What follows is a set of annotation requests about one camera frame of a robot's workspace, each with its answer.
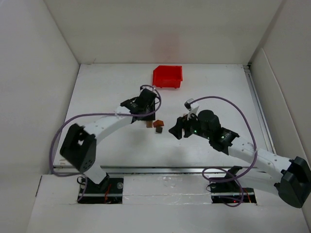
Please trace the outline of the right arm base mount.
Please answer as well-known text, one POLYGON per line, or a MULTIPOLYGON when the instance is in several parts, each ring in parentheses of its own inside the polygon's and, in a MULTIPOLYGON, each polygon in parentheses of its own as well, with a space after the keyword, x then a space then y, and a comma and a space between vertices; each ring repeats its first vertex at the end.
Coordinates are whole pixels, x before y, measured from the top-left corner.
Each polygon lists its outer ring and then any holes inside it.
POLYGON ((257 203, 253 188, 243 187, 243 194, 236 181, 228 183, 210 182, 206 190, 211 193, 212 203, 223 203, 227 206, 235 206, 242 203, 257 203))

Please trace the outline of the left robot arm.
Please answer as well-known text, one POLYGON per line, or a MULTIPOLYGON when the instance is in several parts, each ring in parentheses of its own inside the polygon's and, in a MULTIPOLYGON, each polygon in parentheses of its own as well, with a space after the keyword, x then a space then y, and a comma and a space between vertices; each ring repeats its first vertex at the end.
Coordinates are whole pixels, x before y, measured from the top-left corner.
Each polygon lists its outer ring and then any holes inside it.
POLYGON ((157 90, 150 85, 140 87, 139 96, 120 103, 112 113, 100 113, 99 118, 87 125, 72 124, 65 136, 60 155, 86 176, 86 183, 99 191, 108 188, 109 175, 96 162, 96 148, 109 135, 136 121, 155 118, 156 100, 161 103, 157 90))

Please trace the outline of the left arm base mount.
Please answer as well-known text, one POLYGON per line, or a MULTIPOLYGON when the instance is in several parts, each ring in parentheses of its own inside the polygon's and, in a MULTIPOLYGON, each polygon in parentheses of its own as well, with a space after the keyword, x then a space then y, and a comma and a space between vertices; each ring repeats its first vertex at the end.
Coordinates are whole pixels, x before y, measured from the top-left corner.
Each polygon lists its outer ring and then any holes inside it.
POLYGON ((110 178, 104 190, 100 190, 90 179, 79 176, 79 193, 77 202, 79 204, 122 204, 123 178, 110 178))

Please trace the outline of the tan short wood block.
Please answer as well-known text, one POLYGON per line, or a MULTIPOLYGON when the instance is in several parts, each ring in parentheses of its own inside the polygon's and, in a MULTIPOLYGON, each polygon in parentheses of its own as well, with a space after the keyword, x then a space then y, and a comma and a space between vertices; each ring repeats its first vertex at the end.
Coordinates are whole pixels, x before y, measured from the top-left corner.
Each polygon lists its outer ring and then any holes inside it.
POLYGON ((153 127, 153 122, 152 121, 146 121, 146 127, 147 128, 152 128, 153 127))

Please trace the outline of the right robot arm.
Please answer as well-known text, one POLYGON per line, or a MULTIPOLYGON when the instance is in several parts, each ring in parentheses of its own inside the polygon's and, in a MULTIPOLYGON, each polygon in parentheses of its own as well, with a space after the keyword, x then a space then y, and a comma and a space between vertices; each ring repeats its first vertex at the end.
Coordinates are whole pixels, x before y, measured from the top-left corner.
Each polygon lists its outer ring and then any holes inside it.
POLYGON ((211 110, 179 117, 169 133, 178 140, 191 135, 207 139, 216 151, 259 169, 255 172, 252 168, 233 166, 223 178, 210 178, 212 183, 225 183, 227 187, 235 185, 240 191, 247 187, 269 192, 295 208, 302 208, 311 193, 311 169, 303 158, 290 159, 257 149, 236 132, 222 127, 211 110))

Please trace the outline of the red plastic bin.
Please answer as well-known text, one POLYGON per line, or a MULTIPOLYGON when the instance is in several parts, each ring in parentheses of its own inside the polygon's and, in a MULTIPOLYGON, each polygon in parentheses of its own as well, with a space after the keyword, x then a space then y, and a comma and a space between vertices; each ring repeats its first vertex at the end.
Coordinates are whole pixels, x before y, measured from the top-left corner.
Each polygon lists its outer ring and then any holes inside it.
POLYGON ((153 70, 153 86, 177 89, 182 81, 182 66, 158 66, 153 70))

